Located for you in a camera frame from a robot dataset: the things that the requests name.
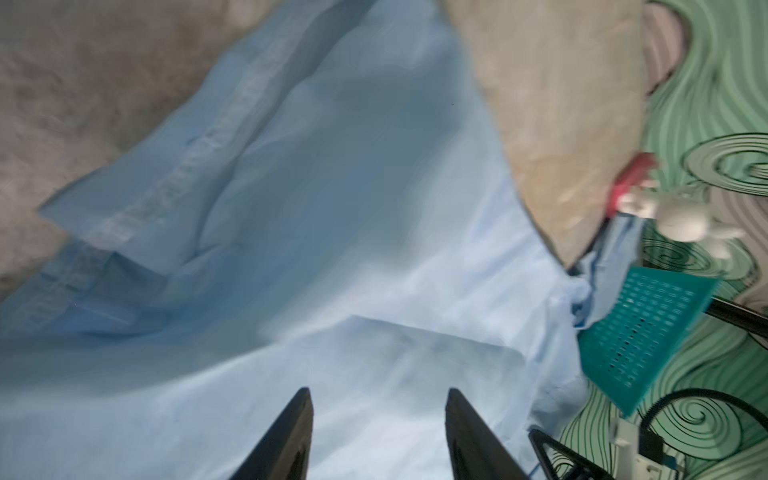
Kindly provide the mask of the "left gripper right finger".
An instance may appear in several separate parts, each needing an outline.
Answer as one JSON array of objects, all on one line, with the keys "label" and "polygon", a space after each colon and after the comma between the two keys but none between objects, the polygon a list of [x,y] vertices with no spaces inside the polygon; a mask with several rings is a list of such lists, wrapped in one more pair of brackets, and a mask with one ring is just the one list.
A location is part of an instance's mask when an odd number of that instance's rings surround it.
[{"label": "left gripper right finger", "polygon": [[448,392],[445,430],[454,479],[528,478],[474,407],[456,388],[451,388]]}]

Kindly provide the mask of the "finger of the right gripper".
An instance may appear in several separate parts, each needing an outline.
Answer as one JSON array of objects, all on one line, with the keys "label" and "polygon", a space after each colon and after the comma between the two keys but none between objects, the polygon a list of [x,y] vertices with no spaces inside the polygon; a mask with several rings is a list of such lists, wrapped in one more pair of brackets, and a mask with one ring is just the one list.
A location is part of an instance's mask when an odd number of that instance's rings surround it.
[{"label": "finger of the right gripper", "polygon": [[[549,480],[612,480],[606,470],[539,429],[531,429],[528,439],[541,470]],[[566,462],[567,469],[563,475],[558,473],[555,460]]]}]

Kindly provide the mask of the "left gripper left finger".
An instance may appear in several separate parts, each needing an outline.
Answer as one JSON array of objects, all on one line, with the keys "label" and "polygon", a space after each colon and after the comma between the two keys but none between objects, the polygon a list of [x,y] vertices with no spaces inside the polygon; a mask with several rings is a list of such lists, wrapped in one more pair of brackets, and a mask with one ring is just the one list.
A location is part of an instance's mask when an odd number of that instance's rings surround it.
[{"label": "left gripper left finger", "polygon": [[230,479],[304,480],[313,415],[310,390],[300,388]]}]

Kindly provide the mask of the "light blue long sleeve shirt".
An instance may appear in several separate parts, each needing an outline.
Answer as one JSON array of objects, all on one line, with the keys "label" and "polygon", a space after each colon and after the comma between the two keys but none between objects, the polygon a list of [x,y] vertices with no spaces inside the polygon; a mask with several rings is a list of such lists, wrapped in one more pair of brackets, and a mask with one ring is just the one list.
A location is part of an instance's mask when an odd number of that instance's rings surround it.
[{"label": "light blue long sleeve shirt", "polygon": [[1,306],[5,479],[227,479],[308,388],[313,479],[447,479],[459,389],[525,475],[643,222],[569,275],[433,1],[290,1],[113,164]]}]

